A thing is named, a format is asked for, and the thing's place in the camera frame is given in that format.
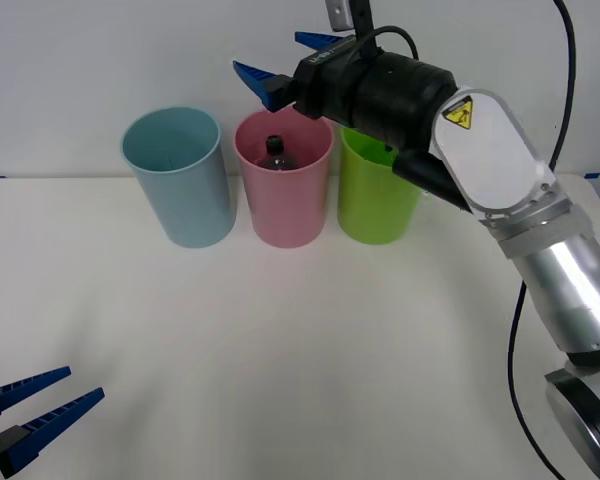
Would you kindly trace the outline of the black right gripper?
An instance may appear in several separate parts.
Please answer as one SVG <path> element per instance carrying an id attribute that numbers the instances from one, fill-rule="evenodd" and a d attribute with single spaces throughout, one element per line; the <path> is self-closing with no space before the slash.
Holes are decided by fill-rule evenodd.
<path id="1" fill-rule="evenodd" d="M 235 73 L 266 110 L 277 112 L 295 102 L 294 108 L 311 119 L 361 123 L 377 109 L 373 67 L 380 48 L 375 42 L 358 47 L 354 35 L 305 31 L 296 31 L 294 40 L 313 53 L 300 61 L 293 78 L 233 61 Z"/>

